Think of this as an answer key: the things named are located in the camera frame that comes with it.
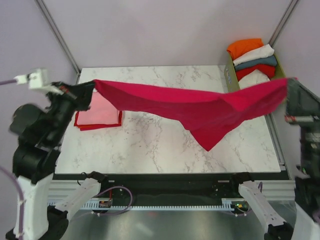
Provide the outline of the crimson red t shirt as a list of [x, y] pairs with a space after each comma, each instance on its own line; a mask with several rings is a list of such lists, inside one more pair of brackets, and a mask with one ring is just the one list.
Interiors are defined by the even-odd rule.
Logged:
[[242, 122], [273, 112], [287, 97], [288, 78], [229, 93], [94, 80], [95, 89], [119, 111], [145, 112], [179, 121], [210, 151]]

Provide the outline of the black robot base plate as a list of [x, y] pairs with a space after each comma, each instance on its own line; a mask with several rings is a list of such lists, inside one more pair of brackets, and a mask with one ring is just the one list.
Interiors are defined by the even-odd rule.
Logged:
[[238, 187], [252, 181], [248, 172], [218, 174], [86, 174], [101, 183], [100, 198], [110, 197], [119, 205], [217, 204], [218, 199], [239, 199]]

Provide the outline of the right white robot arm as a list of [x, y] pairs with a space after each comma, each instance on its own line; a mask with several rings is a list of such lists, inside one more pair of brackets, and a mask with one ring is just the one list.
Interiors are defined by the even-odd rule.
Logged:
[[295, 177], [295, 225], [287, 223], [269, 204], [248, 172], [233, 175], [229, 191], [242, 196], [264, 228], [265, 240], [320, 238], [320, 98], [296, 78], [287, 80], [285, 121], [300, 127], [300, 164]]

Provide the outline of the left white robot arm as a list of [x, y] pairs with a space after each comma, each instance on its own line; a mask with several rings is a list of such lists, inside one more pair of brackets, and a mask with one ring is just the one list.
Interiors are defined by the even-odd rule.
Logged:
[[9, 177], [18, 191], [17, 219], [6, 239], [59, 240], [87, 201], [109, 193], [107, 176], [94, 171], [61, 203], [48, 204], [62, 138], [74, 114], [90, 108], [94, 88], [93, 81], [53, 82], [43, 89], [50, 101], [47, 110], [25, 104], [14, 112], [9, 130], [17, 135], [18, 146]]

